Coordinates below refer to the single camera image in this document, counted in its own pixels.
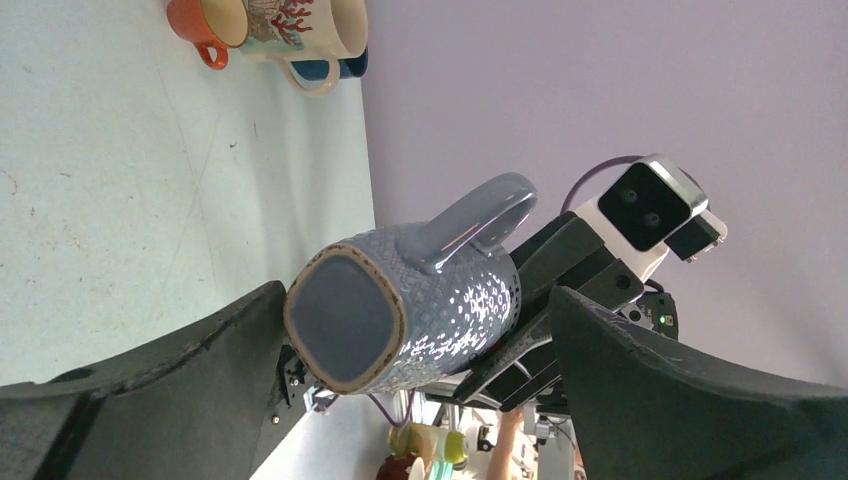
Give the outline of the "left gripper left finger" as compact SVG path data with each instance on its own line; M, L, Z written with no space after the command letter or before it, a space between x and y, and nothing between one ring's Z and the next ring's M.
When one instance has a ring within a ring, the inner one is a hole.
M5 479L247 479L279 396L286 291L268 282L183 328L1 389Z

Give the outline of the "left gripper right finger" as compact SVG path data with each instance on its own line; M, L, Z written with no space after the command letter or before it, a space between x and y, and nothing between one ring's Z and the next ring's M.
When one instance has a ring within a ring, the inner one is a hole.
M703 353L587 302L563 384L593 479L843 479L847 392Z

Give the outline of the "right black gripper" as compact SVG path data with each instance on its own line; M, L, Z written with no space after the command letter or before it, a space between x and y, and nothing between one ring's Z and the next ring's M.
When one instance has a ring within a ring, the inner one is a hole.
M456 405L568 411L561 365L565 334L572 319L586 314L587 302L671 339L679 336L671 294L652 279L639 279L574 213L556 217L510 258L520 281L518 320L470 363L453 391Z

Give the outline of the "small orange cup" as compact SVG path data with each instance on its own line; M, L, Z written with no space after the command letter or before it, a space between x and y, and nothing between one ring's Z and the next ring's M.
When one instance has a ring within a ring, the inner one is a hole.
M247 7L241 0L171 0L166 17L174 33L191 43L213 70L223 70L229 51L244 45L249 34Z

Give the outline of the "seashell coral print mug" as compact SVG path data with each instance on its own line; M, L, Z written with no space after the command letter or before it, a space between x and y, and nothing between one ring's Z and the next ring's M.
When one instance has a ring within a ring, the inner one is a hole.
M245 3L247 41L239 51L257 63L273 63L302 94L330 93L341 78L339 62L366 49L369 22L364 0L260 0ZM306 87L292 67L299 61L325 61L328 74Z

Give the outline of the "grey-blue small cup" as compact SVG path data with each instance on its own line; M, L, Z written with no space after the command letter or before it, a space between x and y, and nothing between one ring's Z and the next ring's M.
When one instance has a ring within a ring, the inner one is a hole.
M519 319L521 282L503 243L536 202L525 176L505 173L429 221L324 247L284 304L299 359L342 395L394 393L466 370Z

